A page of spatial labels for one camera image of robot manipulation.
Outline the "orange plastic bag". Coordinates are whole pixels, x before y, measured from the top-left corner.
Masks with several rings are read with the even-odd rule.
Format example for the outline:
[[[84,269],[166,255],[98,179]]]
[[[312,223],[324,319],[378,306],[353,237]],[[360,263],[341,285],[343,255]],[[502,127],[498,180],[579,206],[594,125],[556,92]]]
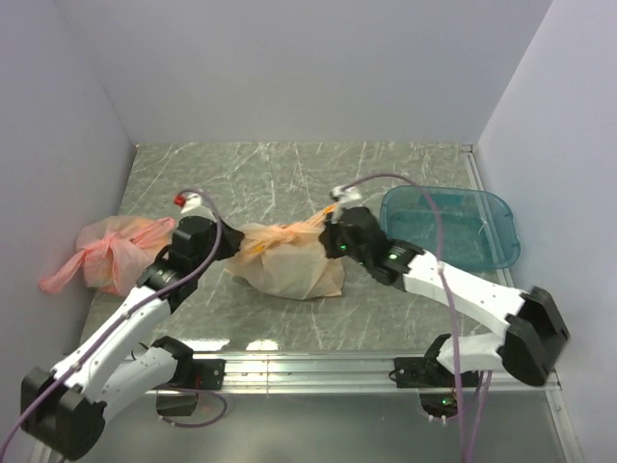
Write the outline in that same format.
[[[319,241],[326,217],[334,208],[329,205],[292,224],[242,226],[240,250],[226,260],[226,271],[275,297],[303,301],[341,295],[345,278],[342,260],[327,258]]]

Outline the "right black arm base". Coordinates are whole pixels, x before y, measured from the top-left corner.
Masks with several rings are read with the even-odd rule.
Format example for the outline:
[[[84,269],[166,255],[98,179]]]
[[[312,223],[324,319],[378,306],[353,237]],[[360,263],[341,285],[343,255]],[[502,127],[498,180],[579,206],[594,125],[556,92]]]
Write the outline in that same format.
[[[454,374],[441,364],[420,357],[397,357],[389,380],[397,389],[418,389],[419,403],[430,419],[451,421],[458,415]]]

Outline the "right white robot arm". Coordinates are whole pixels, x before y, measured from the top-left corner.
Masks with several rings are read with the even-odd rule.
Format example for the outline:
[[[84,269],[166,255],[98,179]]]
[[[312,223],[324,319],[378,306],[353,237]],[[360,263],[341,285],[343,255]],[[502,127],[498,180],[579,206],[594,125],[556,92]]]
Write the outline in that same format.
[[[437,373],[505,371],[527,386],[541,387],[570,339],[545,289],[501,286],[440,264],[430,252],[388,238],[364,206],[328,213],[319,240],[328,258],[352,259],[378,283],[453,306],[487,328],[484,335],[436,340],[425,363]]]

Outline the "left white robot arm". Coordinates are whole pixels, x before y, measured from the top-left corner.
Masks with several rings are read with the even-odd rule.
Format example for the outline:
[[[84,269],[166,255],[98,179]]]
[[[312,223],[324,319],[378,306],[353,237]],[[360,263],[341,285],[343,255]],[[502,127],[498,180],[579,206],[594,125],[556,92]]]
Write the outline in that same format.
[[[140,395],[189,380],[193,352],[179,340],[165,337],[141,359],[126,357],[197,289],[212,262],[239,252],[243,238],[243,232],[221,219],[181,219],[171,243],[95,333],[52,369],[33,368],[25,375],[19,427],[74,462],[94,447],[105,424]]]

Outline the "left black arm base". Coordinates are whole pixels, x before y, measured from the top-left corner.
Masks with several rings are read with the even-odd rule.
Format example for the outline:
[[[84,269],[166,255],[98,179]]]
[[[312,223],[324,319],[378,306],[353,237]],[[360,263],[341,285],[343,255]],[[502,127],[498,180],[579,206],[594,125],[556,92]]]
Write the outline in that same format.
[[[164,420],[184,424],[221,418],[228,408],[227,400],[221,396],[225,371],[225,360],[196,360],[186,379],[170,390],[157,391],[156,412]]]

